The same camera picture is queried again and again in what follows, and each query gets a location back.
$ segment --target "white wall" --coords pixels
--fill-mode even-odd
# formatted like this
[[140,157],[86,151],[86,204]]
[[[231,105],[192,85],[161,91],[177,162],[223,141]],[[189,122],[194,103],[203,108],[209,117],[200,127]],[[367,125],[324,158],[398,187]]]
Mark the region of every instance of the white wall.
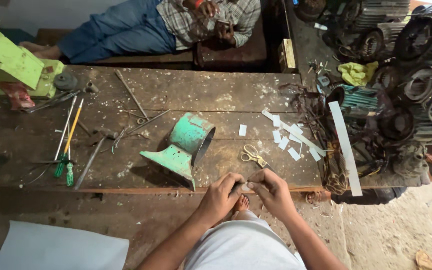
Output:
[[33,36],[39,28],[74,29],[89,20],[90,14],[102,13],[125,0],[10,0],[0,6],[0,26],[20,28]]

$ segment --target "yellow cloth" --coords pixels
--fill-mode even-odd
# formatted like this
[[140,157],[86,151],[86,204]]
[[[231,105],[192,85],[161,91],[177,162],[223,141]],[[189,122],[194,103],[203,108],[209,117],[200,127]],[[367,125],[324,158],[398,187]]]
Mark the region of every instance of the yellow cloth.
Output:
[[346,83],[352,86],[365,86],[375,74],[378,68],[378,62],[372,62],[365,66],[353,62],[341,64],[337,67],[338,71],[342,73],[341,77]]
[[416,264],[418,270],[432,270],[432,258],[421,249],[416,252]]

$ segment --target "scissors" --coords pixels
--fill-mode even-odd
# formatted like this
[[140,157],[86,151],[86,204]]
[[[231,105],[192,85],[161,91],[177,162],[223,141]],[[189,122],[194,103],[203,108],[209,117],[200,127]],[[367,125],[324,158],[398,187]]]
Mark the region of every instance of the scissors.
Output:
[[269,164],[259,155],[256,147],[251,144],[246,144],[244,146],[244,153],[241,155],[241,160],[244,162],[255,161],[258,163],[261,169],[270,169],[274,172],[274,169],[269,166]]

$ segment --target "teal metal part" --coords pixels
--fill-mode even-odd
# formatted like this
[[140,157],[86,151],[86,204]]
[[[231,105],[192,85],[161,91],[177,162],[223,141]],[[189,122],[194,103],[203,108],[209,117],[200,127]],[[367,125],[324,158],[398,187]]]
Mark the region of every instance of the teal metal part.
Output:
[[175,173],[177,178],[184,180],[186,187],[195,191],[191,170],[204,156],[215,131],[212,123],[187,112],[174,125],[168,148],[160,152],[141,151],[140,154]]
[[360,86],[338,84],[326,102],[338,101],[345,116],[362,118],[378,109],[377,91]]

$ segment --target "bare foot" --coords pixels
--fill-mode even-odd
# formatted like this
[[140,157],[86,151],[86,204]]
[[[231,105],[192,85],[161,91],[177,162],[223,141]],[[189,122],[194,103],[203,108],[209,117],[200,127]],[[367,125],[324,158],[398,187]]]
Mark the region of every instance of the bare foot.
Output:
[[317,191],[317,192],[309,192],[306,195],[306,201],[310,204],[314,204],[315,202],[327,202],[331,200],[331,192],[329,191]]
[[249,199],[245,195],[241,195],[234,205],[233,212],[244,211],[249,209]]
[[33,52],[34,56],[40,59],[59,59],[63,54],[58,46],[46,47],[45,50]]
[[30,52],[44,51],[49,48],[48,46],[38,45],[29,41],[20,42],[19,46],[25,47]]

